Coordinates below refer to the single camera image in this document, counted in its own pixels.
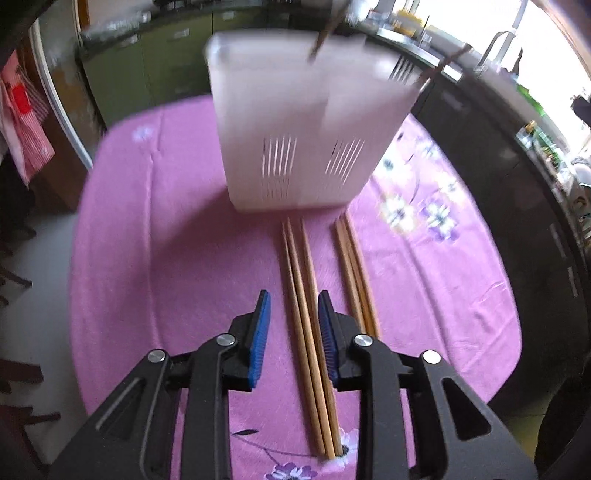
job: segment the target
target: wall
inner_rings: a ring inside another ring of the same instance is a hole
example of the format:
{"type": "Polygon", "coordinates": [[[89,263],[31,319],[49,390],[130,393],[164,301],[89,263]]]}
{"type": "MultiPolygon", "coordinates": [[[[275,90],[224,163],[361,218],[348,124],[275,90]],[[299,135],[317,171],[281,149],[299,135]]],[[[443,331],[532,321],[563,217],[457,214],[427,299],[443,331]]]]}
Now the wall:
{"type": "Polygon", "coordinates": [[[87,2],[91,25],[152,5],[152,0],[87,0],[87,2]]]}

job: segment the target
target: wooden chopstick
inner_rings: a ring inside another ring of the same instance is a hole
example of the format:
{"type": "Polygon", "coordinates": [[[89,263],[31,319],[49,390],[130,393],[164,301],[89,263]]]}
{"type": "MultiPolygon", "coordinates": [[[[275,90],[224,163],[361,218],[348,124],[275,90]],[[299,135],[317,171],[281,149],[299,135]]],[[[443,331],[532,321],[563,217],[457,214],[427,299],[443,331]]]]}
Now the wooden chopstick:
{"type": "Polygon", "coordinates": [[[319,455],[324,455],[324,441],[322,438],[322,430],[320,428],[320,421],[318,417],[318,410],[316,408],[316,400],[314,397],[314,387],[312,385],[312,377],[310,375],[310,366],[308,363],[308,354],[306,353],[306,341],[304,337],[304,329],[302,327],[300,316],[300,304],[296,292],[296,285],[294,282],[294,271],[291,265],[290,247],[287,241],[287,233],[285,224],[282,225],[283,243],[285,246],[285,257],[287,259],[288,280],[287,284],[291,297],[291,308],[294,319],[295,339],[297,341],[298,359],[300,360],[301,377],[304,382],[304,392],[306,395],[306,403],[308,407],[308,415],[310,416],[310,424],[316,444],[316,450],[319,455]]]}
{"type": "Polygon", "coordinates": [[[341,261],[343,262],[343,269],[345,270],[345,282],[347,284],[347,290],[349,292],[349,301],[353,317],[359,323],[359,329],[361,333],[367,333],[365,327],[365,321],[363,319],[363,312],[361,310],[361,301],[359,299],[359,292],[357,284],[355,282],[355,274],[353,273],[353,265],[351,263],[351,257],[349,255],[348,247],[348,235],[346,227],[341,218],[335,222],[336,238],[339,243],[339,252],[341,261]]]}
{"type": "Polygon", "coordinates": [[[308,279],[308,292],[310,307],[310,318],[312,319],[312,327],[314,334],[314,344],[316,346],[316,355],[320,363],[320,375],[322,376],[322,387],[324,388],[324,400],[329,415],[330,434],[332,436],[333,447],[335,455],[343,455],[343,445],[340,441],[339,433],[339,419],[336,414],[335,391],[329,378],[328,370],[326,368],[326,358],[324,357],[324,347],[322,345],[322,334],[320,333],[320,322],[318,319],[318,285],[316,283],[316,273],[314,272],[314,262],[312,260],[312,253],[310,249],[310,242],[304,225],[304,219],[301,220],[301,233],[304,242],[304,260],[306,263],[306,273],[308,279]]]}
{"type": "Polygon", "coordinates": [[[316,409],[318,412],[318,419],[320,420],[320,430],[322,432],[322,439],[324,443],[324,451],[329,459],[336,458],[335,447],[332,441],[332,434],[330,432],[330,422],[328,410],[326,407],[326,400],[324,399],[324,388],[322,386],[322,377],[320,375],[320,365],[318,357],[316,356],[316,347],[314,346],[314,335],[312,333],[312,324],[310,321],[310,313],[306,302],[306,291],[304,290],[304,282],[301,277],[300,261],[296,249],[296,240],[294,239],[291,222],[287,220],[287,244],[289,246],[289,255],[291,260],[293,278],[295,280],[295,292],[297,294],[298,304],[300,306],[301,325],[304,330],[304,343],[308,355],[308,365],[310,368],[310,377],[312,379],[312,386],[314,390],[314,398],[316,400],[316,409]]]}
{"type": "Polygon", "coordinates": [[[363,315],[365,316],[366,327],[370,332],[369,334],[379,340],[382,336],[382,332],[379,327],[378,311],[375,307],[374,296],[372,295],[369,284],[369,275],[365,268],[365,261],[363,260],[363,253],[359,246],[355,226],[348,211],[345,212],[345,225],[347,227],[347,232],[349,233],[350,247],[356,258],[356,265],[358,266],[357,269],[354,270],[356,270],[359,275],[357,285],[359,287],[359,297],[362,304],[363,315]]]}

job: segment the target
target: purple flower print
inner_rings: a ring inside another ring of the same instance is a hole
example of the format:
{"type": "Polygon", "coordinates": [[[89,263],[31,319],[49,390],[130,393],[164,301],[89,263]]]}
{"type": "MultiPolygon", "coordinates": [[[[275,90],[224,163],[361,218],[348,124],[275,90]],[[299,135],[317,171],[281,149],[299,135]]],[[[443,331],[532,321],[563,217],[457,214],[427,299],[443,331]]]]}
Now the purple flower print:
{"type": "Polygon", "coordinates": [[[312,470],[309,466],[298,467],[293,462],[285,465],[275,465],[273,472],[265,475],[266,480],[311,480],[317,472],[312,470]]]}
{"type": "Polygon", "coordinates": [[[422,210],[422,213],[427,217],[427,227],[437,240],[443,242],[457,238],[457,223],[449,215],[449,207],[431,202],[422,210]]]}

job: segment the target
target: cabinet door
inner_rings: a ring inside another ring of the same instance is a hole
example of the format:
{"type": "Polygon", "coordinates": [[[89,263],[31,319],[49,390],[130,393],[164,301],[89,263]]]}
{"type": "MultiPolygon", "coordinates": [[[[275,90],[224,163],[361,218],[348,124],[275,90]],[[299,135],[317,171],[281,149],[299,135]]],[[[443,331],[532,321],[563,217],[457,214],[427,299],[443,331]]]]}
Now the cabinet door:
{"type": "Polygon", "coordinates": [[[213,31],[235,30],[237,28],[264,28],[267,13],[262,8],[227,10],[213,14],[213,31]]]}
{"type": "Polygon", "coordinates": [[[211,15],[142,35],[145,68],[156,105],[210,91],[203,48],[211,35],[211,15]]]}
{"type": "Polygon", "coordinates": [[[84,71],[107,127],[152,106],[137,35],[83,62],[84,71]]]}

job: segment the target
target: red striped towel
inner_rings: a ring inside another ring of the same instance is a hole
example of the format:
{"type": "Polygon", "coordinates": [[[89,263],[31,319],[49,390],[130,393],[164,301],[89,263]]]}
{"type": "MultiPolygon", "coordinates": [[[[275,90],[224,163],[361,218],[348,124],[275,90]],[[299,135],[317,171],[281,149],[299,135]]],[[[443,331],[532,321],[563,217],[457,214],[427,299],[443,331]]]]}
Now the red striped towel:
{"type": "MultiPolygon", "coordinates": [[[[26,185],[55,154],[40,117],[47,116],[48,108],[41,105],[39,117],[31,104],[30,91],[25,85],[16,53],[13,53],[0,73],[2,109],[0,129],[8,143],[17,169],[26,185]]],[[[34,103],[39,107],[40,95],[35,92],[34,103]]]]}

